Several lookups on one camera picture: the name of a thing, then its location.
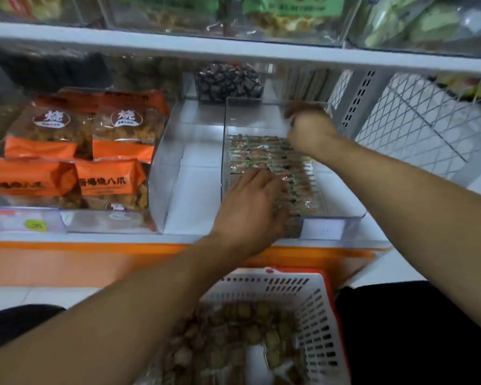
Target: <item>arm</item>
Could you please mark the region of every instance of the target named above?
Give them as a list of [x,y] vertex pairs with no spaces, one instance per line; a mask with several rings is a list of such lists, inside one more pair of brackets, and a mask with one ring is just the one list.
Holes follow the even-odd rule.
[[231,186],[212,232],[133,272],[0,349],[0,385],[132,384],[173,325],[218,279],[284,232],[282,181],[248,171]]
[[330,167],[396,249],[481,327],[481,195],[337,134],[324,111],[290,108],[291,145]]

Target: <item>orange snack package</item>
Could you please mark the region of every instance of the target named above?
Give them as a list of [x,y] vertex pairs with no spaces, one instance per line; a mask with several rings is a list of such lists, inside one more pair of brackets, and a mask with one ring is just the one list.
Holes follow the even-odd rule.
[[0,195],[15,206],[82,207],[75,165],[0,159]]
[[7,132],[6,158],[92,158],[92,125],[101,93],[65,90],[38,96]]
[[160,91],[105,92],[94,119],[93,157],[151,163],[168,115]]
[[146,174],[137,160],[77,161],[78,183],[90,209],[146,211]]

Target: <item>wire mesh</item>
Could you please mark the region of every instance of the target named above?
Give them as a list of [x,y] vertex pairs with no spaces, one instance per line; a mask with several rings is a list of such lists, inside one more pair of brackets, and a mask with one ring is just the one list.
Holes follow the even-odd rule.
[[331,97],[328,101],[335,109],[337,109],[337,106],[340,103],[340,99],[344,95],[344,92],[346,91],[347,84],[349,83],[349,80],[351,79],[351,76],[353,75],[353,71],[346,69],[342,71],[342,74],[340,75],[339,80],[337,81],[337,84],[335,85],[335,88],[333,89],[333,93],[331,94]]
[[417,74],[395,74],[356,141],[445,178],[481,149],[481,97]]

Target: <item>white plastic basket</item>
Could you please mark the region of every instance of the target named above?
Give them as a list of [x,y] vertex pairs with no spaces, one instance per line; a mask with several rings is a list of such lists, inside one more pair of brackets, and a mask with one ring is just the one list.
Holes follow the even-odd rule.
[[[236,301],[274,302],[294,312],[298,328],[297,346],[305,353],[306,383],[336,385],[351,382],[333,293],[327,278],[320,271],[294,268],[237,269],[219,280],[200,300],[211,305]],[[250,348],[247,362],[247,385],[272,383],[272,374],[263,360],[262,345]],[[283,374],[285,369],[288,368],[278,368],[276,373]],[[136,384],[140,383],[158,382],[141,381]]]

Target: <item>person's left hand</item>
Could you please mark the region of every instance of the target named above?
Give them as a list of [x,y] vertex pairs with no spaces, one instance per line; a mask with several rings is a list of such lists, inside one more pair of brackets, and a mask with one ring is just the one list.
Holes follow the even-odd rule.
[[282,186],[269,170],[248,169],[224,197],[210,235],[243,258],[265,250],[285,233],[288,208],[275,212]]

